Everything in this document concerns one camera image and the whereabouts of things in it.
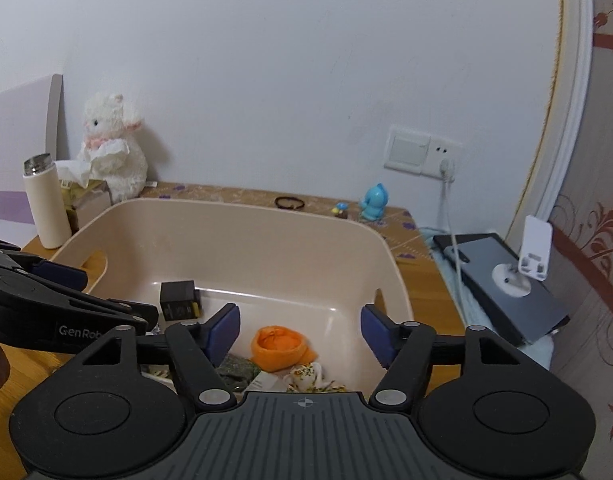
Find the black cartoon blind box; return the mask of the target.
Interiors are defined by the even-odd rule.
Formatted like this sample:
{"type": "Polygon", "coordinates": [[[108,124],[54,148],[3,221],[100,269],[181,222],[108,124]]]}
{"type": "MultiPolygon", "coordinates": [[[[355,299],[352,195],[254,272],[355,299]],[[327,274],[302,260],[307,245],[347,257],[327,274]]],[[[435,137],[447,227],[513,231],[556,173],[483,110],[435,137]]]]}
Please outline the black cartoon blind box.
{"type": "Polygon", "coordinates": [[[193,280],[162,282],[159,302],[165,321],[200,318],[200,291],[193,280]]]}

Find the white slim carton box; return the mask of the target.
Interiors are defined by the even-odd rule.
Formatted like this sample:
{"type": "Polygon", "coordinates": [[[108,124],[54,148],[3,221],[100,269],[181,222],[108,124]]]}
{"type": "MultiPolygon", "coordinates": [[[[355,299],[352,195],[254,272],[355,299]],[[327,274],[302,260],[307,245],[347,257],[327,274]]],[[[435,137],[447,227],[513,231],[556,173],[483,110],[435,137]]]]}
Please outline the white slim carton box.
{"type": "Polygon", "coordinates": [[[286,383],[275,374],[260,372],[244,391],[246,392],[285,392],[286,383]]]}

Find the cream thermos bottle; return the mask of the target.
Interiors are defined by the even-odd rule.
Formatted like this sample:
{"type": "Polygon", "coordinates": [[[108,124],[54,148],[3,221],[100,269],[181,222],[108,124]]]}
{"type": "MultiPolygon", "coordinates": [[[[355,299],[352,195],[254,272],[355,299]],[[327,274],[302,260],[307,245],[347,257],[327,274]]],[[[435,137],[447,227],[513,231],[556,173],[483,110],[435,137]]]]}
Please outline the cream thermos bottle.
{"type": "Polygon", "coordinates": [[[52,155],[44,153],[27,159],[23,163],[23,182],[41,244],[46,249],[61,247],[72,231],[52,155]]]}

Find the orange fabric item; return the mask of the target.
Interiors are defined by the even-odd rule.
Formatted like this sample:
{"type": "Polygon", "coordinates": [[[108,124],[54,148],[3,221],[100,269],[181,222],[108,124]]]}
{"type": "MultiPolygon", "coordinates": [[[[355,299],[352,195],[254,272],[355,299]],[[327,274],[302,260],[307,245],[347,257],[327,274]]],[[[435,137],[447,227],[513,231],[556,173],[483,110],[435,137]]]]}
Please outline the orange fabric item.
{"type": "Polygon", "coordinates": [[[317,359],[307,337],[277,325],[260,328],[251,341],[250,350],[251,361],[267,373],[307,365],[317,359]]]}

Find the white floral fabric item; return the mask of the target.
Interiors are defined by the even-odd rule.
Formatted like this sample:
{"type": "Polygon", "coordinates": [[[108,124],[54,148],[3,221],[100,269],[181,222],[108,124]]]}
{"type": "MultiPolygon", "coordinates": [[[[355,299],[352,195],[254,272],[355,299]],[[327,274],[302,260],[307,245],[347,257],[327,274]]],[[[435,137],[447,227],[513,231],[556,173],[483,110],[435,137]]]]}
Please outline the white floral fabric item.
{"type": "Polygon", "coordinates": [[[322,365],[312,362],[293,367],[284,377],[289,391],[304,393],[340,393],[346,392],[344,385],[325,377],[322,365]]]}

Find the tissue box with tissue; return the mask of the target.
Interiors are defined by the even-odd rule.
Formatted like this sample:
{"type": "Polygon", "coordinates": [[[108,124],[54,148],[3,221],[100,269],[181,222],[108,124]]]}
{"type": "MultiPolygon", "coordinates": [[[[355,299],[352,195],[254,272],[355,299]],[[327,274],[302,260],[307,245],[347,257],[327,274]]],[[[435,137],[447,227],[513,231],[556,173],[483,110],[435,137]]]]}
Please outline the tissue box with tissue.
{"type": "Polygon", "coordinates": [[[76,159],[58,160],[58,179],[72,233],[112,205],[111,181],[128,159],[123,139],[85,142],[76,159]]]}

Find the beige plastic storage basket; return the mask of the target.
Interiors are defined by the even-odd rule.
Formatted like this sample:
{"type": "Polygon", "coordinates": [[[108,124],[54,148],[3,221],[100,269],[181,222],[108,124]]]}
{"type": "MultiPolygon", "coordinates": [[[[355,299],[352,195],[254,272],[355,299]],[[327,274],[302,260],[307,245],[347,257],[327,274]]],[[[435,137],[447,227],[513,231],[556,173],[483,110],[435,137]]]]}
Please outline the beige plastic storage basket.
{"type": "Polygon", "coordinates": [[[350,220],[234,204],[141,198],[113,206],[54,255],[82,266],[106,259],[90,294],[157,304],[164,282],[192,281],[202,315],[238,304],[236,356],[279,325],[310,341],[328,379],[369,394],[385,372],[361,335],[377,297],[395,322],[412,318],[407,289],[384,239],[350,220]]]}

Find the white lilac board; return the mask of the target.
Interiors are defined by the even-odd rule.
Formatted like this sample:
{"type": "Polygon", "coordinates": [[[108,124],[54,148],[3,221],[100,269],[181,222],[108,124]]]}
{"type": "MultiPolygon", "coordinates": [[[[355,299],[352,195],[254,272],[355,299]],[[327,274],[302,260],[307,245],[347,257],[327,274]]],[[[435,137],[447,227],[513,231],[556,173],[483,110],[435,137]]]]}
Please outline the white lilac board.
{"type": "Polygon", "coordinates": [[[23,163],[57,156],[62,77],[42,77],[0,92],[0,240],[24,246],[36,235],[23,183],[23,163]]]}

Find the small blue-hat figurine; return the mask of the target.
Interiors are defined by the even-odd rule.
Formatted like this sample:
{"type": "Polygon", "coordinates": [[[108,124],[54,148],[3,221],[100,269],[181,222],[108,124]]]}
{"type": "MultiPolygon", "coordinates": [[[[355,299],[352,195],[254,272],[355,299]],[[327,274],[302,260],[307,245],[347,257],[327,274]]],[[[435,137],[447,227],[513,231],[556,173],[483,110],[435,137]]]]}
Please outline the small blue-hat figurine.
{"type": "Polygon", "coordinates": [[[347,203],[339,202],[331,209],[331,213],[336,218],[346,219],[349,214],[349,205],[347,203]]]}

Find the blue cartoon figurine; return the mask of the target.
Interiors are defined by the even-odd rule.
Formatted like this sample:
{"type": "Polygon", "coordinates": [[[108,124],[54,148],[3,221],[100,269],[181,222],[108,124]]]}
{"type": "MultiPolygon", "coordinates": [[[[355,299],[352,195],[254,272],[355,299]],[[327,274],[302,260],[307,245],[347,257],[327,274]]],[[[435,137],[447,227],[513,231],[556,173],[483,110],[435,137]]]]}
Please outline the blue cartoon figurine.
{"type": "Polygon", "coordinates": [[[370,188],[360,203],[360,216],[367,221],[378,221],[384,217],[389,194],[381,183],[370,188]]]}

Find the white phone stand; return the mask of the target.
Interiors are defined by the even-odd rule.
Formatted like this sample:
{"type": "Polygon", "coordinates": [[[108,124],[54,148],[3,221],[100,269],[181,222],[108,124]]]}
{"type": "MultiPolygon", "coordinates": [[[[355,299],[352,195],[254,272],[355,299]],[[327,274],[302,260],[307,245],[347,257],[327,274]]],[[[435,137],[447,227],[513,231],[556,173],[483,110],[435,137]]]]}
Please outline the white phone stand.
{"type": "Polygon", "coordinates": [[[549,272],[553,226],[535,216],[525,218],[523,240],[516,263],[500,263],[492,271],[497,287],[509,297],[531,294],[533,282],[544,282],[549,272]]]}

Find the white plush lamb toy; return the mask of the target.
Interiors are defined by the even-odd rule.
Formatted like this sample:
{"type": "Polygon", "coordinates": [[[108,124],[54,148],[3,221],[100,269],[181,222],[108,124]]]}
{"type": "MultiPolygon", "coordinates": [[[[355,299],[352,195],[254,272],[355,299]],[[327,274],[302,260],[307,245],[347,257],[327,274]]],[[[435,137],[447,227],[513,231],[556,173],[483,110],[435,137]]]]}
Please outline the white plush lamb toy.
{"type": "Polygon", "coordinates": [[[136,140],[143,118],[120,93],[98,92],[86,101],[84,136],[78,159],[90,176],[105,181],[111,203],[139,196],[147,181],[146,156],[136,140]]]}

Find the white wall switch socket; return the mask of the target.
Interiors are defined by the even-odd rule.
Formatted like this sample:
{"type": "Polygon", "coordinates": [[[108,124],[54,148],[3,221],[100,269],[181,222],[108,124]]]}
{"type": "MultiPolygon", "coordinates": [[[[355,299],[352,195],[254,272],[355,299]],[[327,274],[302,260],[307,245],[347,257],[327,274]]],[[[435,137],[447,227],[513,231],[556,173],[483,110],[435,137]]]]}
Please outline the white wall switch socket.
{"type": "Polygon", "coordinates": [[[414,176],[452,181],[463,151],[463,145],[459,142],[391,125],[384,167],[414,176]]]}

